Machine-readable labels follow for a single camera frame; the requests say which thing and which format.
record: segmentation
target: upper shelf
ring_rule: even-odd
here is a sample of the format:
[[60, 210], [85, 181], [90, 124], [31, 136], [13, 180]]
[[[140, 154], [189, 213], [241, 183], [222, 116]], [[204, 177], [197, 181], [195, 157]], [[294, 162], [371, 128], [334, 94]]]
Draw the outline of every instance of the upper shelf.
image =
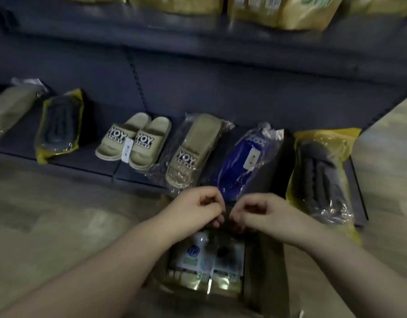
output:
[[324, 32], [281, 31], [225, 15], [181, 16], [128, 4], [11, 0], [3, 15], [13, 33], [127, 46], [385, 83], [407, 83], [402, 18], [359, 15], [335, 19]]

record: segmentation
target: person's right arm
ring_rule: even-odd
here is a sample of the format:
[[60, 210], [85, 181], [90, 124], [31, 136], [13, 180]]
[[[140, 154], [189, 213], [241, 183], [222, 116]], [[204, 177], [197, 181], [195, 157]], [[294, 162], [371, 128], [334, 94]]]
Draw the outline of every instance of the person's right arm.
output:
[[407, 318], [407, 280], [274, 194], [242, 197], [230, 218], [307, 252], [359, 318]]

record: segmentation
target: hand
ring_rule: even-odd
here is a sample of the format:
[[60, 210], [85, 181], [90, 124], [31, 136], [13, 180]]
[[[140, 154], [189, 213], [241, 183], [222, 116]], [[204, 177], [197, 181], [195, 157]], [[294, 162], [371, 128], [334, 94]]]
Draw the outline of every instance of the hand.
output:
[[243, 196], [232, 209], [230, 219], [238, 224], [239, 230], [257, 229], [293, 246], [300, 246], [308, 239], [318, 224], [285, 199], [271, 193]]
[[195, 187], [183, 191], [161, 213], [164, 229], [173, 244], [196, 233], [212, 222], [216, 228], [224, 222], [225, 203], [216, 187]]

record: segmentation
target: light wood floor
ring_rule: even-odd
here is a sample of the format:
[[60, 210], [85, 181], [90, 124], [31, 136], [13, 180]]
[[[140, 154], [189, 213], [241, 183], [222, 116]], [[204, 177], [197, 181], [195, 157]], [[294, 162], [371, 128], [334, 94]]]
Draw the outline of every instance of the light wood floor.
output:
[[[364, 247], [407, 277], [407, 100], [358, 139], [352, 157], [370, 217]], [[0, 308], [157, 210], [155, 196], [0, 165]], [[300, 308], [308, 318], [353, 317], [311, 258], [285, 253], [293, 317]], [[135, 316], [226, 317], [185, 304], [168, 312], [163, 302], [144, 292]]]

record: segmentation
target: slipper strap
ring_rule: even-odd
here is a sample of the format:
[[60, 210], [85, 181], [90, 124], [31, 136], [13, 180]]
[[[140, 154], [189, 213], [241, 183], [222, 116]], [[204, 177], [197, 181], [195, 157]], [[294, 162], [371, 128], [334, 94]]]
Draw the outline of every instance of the slipper strap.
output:
[[164, 136], [147, 133], [141, 130], [137, 133], [131, 150], [146, 156], [154, 156], [155, 154], [158, 154], [159, 147], [163, 140]]
[[112, 127], [107, 131], [101, 143], [111, 148], [118, 149], [119, 153], [121, 153], [122, 148], [124, 147], [125, 139], [127, 137], [133, 138], [135, 135], [135, 131], [122, 128], [119, 124], [113, 124]]
[[195, 171], [201, 166], [202, 156], [191, 152], [184, 146], [180, 146], [172, 158], [170, 167], [175, 170], [178, 170], [182, 174], [190, 173]]

